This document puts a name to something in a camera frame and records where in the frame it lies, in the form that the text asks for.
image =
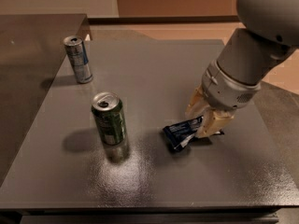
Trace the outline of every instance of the can label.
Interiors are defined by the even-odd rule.
[[[93,74],[88,65],[88,58],[83,40],[76,35],[71,35],[64,40],[64,45],[77,82],[90,82],[93,79]]]
[[[94,117],[103,142],[116,145],[125,138],[123,109],[116,112],[99,113]]]
[[[122,101],[116,94],[109,92],[97,94],[93,99],[92,112],[104,143],[117,145],[125,138]]]

